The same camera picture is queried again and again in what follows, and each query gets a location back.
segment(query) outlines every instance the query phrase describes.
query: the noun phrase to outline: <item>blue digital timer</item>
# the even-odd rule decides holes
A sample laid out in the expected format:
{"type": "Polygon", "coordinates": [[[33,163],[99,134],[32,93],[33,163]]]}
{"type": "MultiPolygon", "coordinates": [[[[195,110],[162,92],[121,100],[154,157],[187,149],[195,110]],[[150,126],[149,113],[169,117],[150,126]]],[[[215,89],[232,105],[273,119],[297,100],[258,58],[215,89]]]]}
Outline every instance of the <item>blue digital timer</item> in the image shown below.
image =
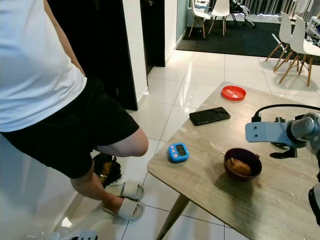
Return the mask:
{"type": "Polygon", "coordinates": [[[168,148],[170,160],[175,163],[181,163],[188,159],[189,152],[187,146],[184,143],[174,143],[168,148]]]}

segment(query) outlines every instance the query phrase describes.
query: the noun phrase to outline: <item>dark bowl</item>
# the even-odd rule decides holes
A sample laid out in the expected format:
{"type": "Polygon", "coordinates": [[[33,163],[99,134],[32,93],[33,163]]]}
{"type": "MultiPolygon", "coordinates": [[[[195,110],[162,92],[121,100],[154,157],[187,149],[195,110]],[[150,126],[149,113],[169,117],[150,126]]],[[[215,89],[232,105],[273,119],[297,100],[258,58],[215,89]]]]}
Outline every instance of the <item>dark bowl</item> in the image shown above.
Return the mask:
{"type": "Polygon", "coordinates": [[[254,179],[261,173],[262,170],[262,164],[259,156],[243,148],[232,148],[228,150],[224,155],[223,165],[226,173],[231,179],[242,182],[254,179]],[[251,176],[243,176],[233,171],[227,164],[227,159],[231,157],[234,159],[239,159],[240,161],[248,164],[251,168],[251,176]]]}

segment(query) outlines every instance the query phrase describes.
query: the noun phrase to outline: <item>bread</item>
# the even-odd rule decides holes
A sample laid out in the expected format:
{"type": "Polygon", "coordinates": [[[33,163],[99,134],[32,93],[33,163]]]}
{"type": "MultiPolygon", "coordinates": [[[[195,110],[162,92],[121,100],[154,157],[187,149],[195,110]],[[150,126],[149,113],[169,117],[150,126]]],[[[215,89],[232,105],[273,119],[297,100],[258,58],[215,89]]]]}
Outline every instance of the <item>bread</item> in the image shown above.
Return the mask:
{"type": "Polygon", "coordinates": [[[248,164],[244,163],[243,161],[240,161],[239,159],[235,159],[231,157],[226,160],[226,163],[237,174],[240,174],[246,177],[251,176],[251,168],[249,167],[248,164]]]}

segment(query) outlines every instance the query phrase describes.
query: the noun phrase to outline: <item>foot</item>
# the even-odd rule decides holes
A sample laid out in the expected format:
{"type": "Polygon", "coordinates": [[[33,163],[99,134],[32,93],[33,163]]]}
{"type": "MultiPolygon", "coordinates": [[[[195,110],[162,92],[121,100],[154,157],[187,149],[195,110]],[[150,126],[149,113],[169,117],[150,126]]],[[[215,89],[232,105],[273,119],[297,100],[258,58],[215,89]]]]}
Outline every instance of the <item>foot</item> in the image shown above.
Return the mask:
{"type": "MultiPolygon", "coordinates": [[[[124,199],[122,197],[119,197],[119,196],[114,196],[113,200],[112,201],[109,201],[107,203],[103,203],[103,205],[111,210],[113,213],[117,214],[120,210],[120,207],[123,203],[124,199]]],[[[133,215],[136,213],[136,211],[138,210],[138,204],[136,205],[135,207],[135,210],[133,212],[133,215]]]]}

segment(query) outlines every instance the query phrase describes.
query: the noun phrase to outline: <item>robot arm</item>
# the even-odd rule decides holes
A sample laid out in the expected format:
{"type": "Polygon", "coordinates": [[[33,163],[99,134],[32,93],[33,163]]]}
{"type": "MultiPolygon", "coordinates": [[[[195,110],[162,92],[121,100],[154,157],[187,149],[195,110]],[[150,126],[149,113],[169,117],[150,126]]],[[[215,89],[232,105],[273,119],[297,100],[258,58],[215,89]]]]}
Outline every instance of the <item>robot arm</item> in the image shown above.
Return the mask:
{"type": "MultiPolygon", "coordinates": [[[[245,125],[245,138],[250,143],[271,142],[284,144],[292,150],[303,148],[306,142],[310,142],[320,167],[320,112],[310,112],[298,120],[288,122],[279,120],[276,122],[258,121],[247,123],[245,125]]],[[[308,197],[317,224],[320,226],[320,184],[315,185],[309,191],[308,197]]]]}

